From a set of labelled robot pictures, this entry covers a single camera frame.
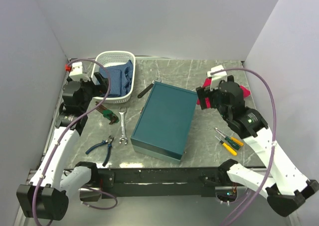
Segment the teal storage box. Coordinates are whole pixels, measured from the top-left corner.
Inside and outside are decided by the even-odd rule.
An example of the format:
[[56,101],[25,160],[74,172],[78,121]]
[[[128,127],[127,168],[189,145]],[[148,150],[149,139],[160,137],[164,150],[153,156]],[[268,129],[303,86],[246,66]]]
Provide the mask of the teal storage box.
[[155,83],[131,135],[134,151],[179,164],[197,99],[193,91]]

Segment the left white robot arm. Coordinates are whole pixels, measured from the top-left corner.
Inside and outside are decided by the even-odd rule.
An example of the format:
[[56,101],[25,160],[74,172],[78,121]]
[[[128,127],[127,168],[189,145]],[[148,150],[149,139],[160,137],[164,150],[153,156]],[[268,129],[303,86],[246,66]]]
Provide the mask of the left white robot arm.
[[91,100],[109,91],[108,78],[100,73],[94,76],[97,84],[91,78],[77,81],[68,78],[63,86],[51,144],[29,183],[19,185],[16,192],[27,218],[60,221],[67,212],[69,200],[80,188],[100,183],[97,165],[92,162],[79,162],[68,176],[63,176],[66,160],[88,120]]

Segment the green handled screwdriver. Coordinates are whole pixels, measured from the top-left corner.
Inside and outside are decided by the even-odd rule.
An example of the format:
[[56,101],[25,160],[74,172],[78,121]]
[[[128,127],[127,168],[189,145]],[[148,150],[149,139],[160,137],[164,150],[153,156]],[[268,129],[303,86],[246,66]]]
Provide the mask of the green handled screwdriver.
[[226,136],[224,138],[218,138],[216,137],[218,140],[228,144],[229,146],[231,146],[233,149],[235,150],[240,150],[241,146],[239,144],[237,144],[235,141],[231,140],[230,137]]

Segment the green hex key set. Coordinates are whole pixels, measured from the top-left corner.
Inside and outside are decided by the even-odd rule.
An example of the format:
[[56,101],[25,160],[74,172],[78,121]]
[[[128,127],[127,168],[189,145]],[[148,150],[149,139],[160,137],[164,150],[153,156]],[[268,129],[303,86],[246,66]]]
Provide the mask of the green hex key set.
[[109,120],[109,125],[113,125],[119,122],[119,117],[110,109],[107,109],[105,106],[100,105],[96,108],[98,112],[100,112],[104,118]]

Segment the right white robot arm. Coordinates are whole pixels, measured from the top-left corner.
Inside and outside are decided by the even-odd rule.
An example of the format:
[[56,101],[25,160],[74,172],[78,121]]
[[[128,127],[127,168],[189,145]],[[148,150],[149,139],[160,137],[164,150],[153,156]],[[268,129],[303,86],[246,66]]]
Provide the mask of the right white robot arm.
[[273,141],[273,132],[263,116],[245,105],[244,92],[232,75],[218,80],[214,88],[198,87],[196,93],[201,108],[217,109],[228,127],[251,147],[270,171],[270,177],[265,179],[235,160],[227,160],[219,167],[221,184],[240,183],[259,192],[282,217],[289,216],[318,192],[318,181],[308,179],[298,170]]

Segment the black adjustable wrench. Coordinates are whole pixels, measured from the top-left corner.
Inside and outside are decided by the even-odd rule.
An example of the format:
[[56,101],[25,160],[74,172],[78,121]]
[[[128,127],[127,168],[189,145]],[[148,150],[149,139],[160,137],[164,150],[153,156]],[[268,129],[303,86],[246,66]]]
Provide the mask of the black adjustable wrench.
[[153,87],[153,85],[155,84],[155,82],[161,82],[161,78],[157,78],[155,80],[153,80],[151,82],[151,84],[149,84],[143,91],[141,91],[138,95],[137,98],[140,99],[142,98],[149,90],[151,90],[151,88]]

